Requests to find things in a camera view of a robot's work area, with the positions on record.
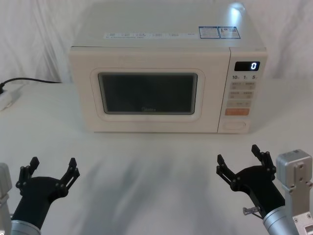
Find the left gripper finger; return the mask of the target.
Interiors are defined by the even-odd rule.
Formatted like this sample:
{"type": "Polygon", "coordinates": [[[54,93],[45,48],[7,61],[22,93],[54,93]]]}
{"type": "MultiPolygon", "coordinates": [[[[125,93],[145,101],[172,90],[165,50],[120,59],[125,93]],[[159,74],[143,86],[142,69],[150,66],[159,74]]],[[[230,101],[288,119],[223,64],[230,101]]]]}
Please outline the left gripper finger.
{"type": "Polygon", "coordinates": [[[16,183],[16,188],[21,189],[29,179],[31,179],[34,171],[39,166],[40,162],[37,157],[33,157],[27,166],[20,167],[20,174],[16,183]]]}
{"type": "Polygon", "coordinates": [[[79,176],[80,172],[79,169],[77,168],[76,159],[71,158],[68,164],[67,171],[55,185],[58,197],[66,197],[68,195],[69,189],[78,179],[79,176]]]}

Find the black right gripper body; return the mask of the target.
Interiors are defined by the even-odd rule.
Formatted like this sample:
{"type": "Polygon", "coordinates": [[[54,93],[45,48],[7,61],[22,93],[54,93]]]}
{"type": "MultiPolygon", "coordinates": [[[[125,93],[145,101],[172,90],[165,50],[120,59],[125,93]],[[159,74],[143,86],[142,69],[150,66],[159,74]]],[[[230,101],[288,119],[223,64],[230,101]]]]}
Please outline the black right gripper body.
{"type": "Polygon", "coordinates": [[[255,165],[245,168],[235,176],[236,190],[246,193],[261,216],[285,205],[285,199],[277,189],[275,179],[276,167],[255,165]]]}

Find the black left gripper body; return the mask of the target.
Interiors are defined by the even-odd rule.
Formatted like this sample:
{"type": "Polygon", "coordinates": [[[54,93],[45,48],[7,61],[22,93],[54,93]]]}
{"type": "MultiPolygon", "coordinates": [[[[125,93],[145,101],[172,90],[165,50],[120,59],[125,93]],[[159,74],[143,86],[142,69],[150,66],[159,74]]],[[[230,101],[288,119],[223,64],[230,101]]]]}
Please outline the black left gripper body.
{"type": "Polygon", "coordinates": [[[24,221],[42,228],[51,204],[61,197],[61,181],[52,177],[20,177],[16,187],[22,196],[12,221],[24,221]]]}

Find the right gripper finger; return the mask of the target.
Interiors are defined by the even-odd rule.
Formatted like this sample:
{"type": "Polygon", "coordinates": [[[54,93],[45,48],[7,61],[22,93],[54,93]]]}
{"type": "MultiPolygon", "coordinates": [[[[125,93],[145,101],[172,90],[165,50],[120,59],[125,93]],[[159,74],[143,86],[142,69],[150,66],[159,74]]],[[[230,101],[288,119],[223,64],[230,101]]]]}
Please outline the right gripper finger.
{"type": "Polygon", "coordinates": [[[270,179],[273,181],[275,179],[276,167],[273,164],[270,152],[261,152],[256,144],[252,145],[251,152],[261,162],[261,165],[265,168],[266,172],[270,176],[270,179]]]}
{"type": "Polygon", "coordinates": [[[241,175],[232,172],[221,154],[217,156],[216,173],[230,186],[232,191],[241,191],[241,175]]]}

